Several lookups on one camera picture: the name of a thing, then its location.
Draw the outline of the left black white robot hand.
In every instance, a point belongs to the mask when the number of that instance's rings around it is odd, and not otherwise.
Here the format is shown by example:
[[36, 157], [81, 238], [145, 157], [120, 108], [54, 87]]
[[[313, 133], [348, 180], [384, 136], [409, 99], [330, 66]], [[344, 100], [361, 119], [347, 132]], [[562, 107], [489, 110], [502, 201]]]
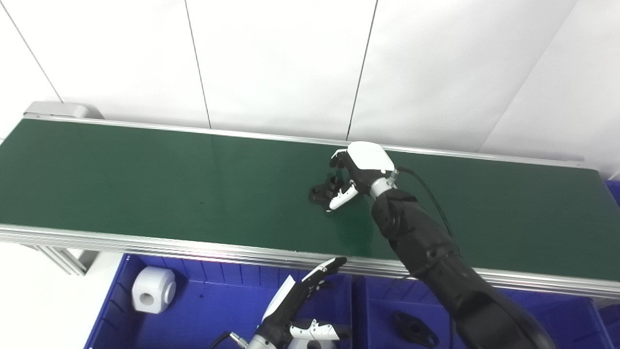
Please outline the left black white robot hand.
[[266, 308], [247, 348], [284, 349], [295, 339], [320, 342], [350, 338], [352, 330], [348, 326], [321, 322], [315, 318], [297, 319], [297, 313], [323, 285], [324, 278], [336, 273], [345, 263], [347, 258], [338, 256], [317, 265], [301, 281], [288, 276]]

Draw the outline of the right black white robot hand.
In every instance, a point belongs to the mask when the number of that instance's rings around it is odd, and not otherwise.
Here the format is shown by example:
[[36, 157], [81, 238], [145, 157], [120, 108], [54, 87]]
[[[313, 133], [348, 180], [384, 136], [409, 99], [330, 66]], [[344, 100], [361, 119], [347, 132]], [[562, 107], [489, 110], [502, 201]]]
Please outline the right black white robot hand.
[[338, 149], [330, 158], [331, 168], [346, 169], [348, 180], [330, 199], [326, 211], [334, 211], [358, 194], [376, 200], [384, 192], [396, 188], [399, 170], [381, 145], [356, 141]]

